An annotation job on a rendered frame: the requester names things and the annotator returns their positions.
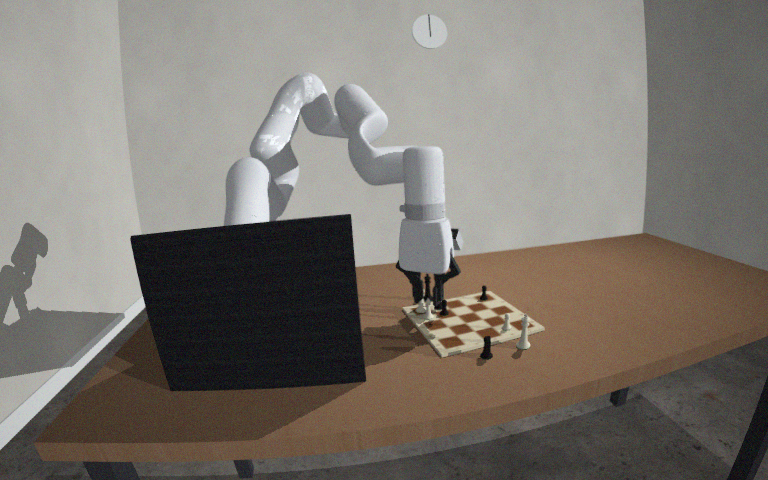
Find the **brown and cream chessboard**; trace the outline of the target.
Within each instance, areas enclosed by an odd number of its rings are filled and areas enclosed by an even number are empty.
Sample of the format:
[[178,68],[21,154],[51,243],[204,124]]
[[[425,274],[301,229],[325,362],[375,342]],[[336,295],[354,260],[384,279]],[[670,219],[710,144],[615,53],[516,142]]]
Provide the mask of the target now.
[[[419,305],[403,307],[403,311],[441,357],[482,348],[485,336],[490,336],[491,345],[520,338],[524,313],[491,291],[486,291],[488,300],[480,300],[481,296],[482,292],[446,299],[446,316],[431,302],[431,320],[423,318],[426,313],[416,312]],[[502,329],[506,313],[511,330]]]

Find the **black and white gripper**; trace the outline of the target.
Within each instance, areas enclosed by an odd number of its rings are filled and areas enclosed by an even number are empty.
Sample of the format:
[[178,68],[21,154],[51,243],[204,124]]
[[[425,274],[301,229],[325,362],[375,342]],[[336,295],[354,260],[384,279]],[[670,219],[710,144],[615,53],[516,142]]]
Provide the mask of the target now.
[[[444,298],[444,283],[461,272],[454,259],[449,219],[402,219],[396,268],[403,272],[412,284],[414,303],[424,298],[420,272],[434,274],[433,305],[437,306]],[[451,271],[445,274],[449,268]]]

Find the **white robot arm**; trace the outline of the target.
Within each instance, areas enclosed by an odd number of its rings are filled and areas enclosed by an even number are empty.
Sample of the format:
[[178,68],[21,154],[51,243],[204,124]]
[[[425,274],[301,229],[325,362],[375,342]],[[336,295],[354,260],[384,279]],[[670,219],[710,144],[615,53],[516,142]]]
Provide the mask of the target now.
[[404,183],[405,203],[399,210],[407,219],[445,217],[442,150],[436,146],[372,147],[370,143],[385,132],[388,119],[355,84],[341,86],[334,104],[337,113],[324,84],[312,73],[299,74],[279,89],[251,142],[251,157],[236,161],[228,171],[224,226],[276,221],[283,214],[299,176],[291,141],[300,114],[311,133],[349,139],[350,161],[366,183]]

